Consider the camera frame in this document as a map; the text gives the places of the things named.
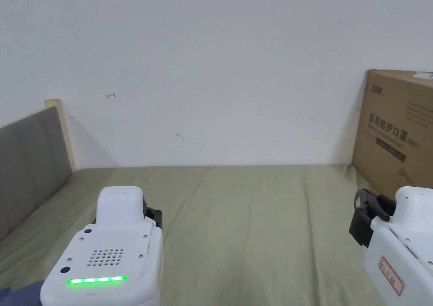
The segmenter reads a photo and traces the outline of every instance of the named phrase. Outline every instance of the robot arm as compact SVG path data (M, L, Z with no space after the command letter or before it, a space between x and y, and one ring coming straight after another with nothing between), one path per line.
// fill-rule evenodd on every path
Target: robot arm
M405 186L396 200L362 189L349 233L367 248L366 273L387 305L433 304L433 190Z

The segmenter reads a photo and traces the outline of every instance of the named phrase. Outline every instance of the blue fabric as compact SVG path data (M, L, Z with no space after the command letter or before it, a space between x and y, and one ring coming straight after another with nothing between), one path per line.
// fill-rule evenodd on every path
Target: blue fabric
M10 292L0 300L0 306L42 306L41 288L43 283L43 281L35 282Z
M3 290L0 290L0 300L2 300L5 296L7 296L11 292L11 289L5 288Z

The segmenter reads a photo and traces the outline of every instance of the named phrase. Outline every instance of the gray upholstered headboard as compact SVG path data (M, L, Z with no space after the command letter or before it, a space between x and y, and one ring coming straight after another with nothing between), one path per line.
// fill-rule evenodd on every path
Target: gray upholstered headboard
M72 175L56 107L0 129L0 240Z

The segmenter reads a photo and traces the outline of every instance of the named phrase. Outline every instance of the white wall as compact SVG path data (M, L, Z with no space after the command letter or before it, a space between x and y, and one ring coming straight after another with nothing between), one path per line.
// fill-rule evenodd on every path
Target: white wall
M432 11L433 0L0 0L0 123L62 99L79 168L349 162L364 71L433 70Z

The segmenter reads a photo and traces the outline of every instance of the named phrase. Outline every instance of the wooden bed frame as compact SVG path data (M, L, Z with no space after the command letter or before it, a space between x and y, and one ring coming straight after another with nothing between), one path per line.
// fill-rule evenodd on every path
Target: wooden bed frame
M72 173L75 172L75 161L74 155L72 154L71 141L69 140L68 128L66 126L65 113L60 99L48 99L45 101L45 108L55 107L58 112L58 117L60 119L61 130L63 132L63 137L65 138L66 151L68 152L69 164L71 165Z

